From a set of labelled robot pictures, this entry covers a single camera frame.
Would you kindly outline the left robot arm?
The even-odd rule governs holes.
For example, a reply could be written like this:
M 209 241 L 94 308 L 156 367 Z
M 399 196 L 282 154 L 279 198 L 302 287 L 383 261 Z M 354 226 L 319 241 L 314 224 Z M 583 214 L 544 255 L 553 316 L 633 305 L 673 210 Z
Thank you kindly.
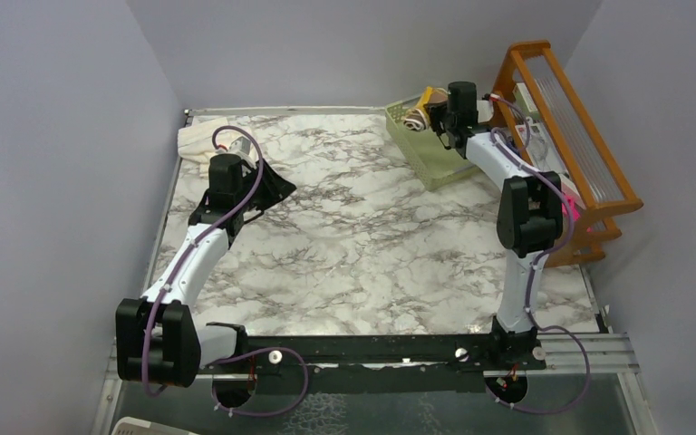
M 265 161 L 238 154 L 213 157 L 208 188 L 189 215 L 187 234 L 173 259 L 137 299 L 115 312 L 117 373 L 124 381 L 189 387 L 212 363 L 237 372 L 248 360 L 243 326 L 195 326 L 191 308 L 220 259 L 246 224 L 249 211 L 265 213 L 290 197 L 295 184 Z

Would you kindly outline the cream white towel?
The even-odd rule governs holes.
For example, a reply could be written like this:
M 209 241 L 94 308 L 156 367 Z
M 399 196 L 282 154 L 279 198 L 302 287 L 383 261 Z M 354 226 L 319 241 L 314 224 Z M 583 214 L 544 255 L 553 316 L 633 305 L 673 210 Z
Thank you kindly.
M 209 121 L 199 121 L 195 118 L 191 126 L 178 132 L 178 155 L 199 165 L 203 170 L 208 168 L 213 157 L 226 152 L 237 154 L 255 166 L 258 153 L 246 135 L 233 129 L 225 129 L 215 134 L 218 128 L 227 125 L 228 120 L 224 117 Z

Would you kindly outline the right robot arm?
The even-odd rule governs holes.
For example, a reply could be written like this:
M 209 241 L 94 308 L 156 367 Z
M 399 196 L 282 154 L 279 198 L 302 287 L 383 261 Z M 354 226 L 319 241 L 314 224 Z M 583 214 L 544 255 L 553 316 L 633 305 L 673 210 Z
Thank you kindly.
M 540 171 L 494 131 L 479 130 L 481 101 L 475 83 L 451 82 L 447 100 L 429 103 L 426 110 L 432 130 L 446 136 L 447 148 L 480 168 L 500 190 L 497 235 L 507 269 L 486 350 L 494 366 L 507 369 L 537 345 L 537 291 L 546 259 L 564 231 L 565 197 L 557 173 Z

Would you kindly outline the brown yellow bear towel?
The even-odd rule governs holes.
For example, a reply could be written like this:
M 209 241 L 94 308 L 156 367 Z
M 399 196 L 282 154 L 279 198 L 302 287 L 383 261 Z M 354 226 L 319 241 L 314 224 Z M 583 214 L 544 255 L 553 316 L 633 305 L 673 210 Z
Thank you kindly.
M 430 127 L 427 107 L 431 104 L 447 103 L 448 92 L 441 87 L 427 87 L 413 107 L 401 118 L 402 125 L 409 131 L 425 131 Z

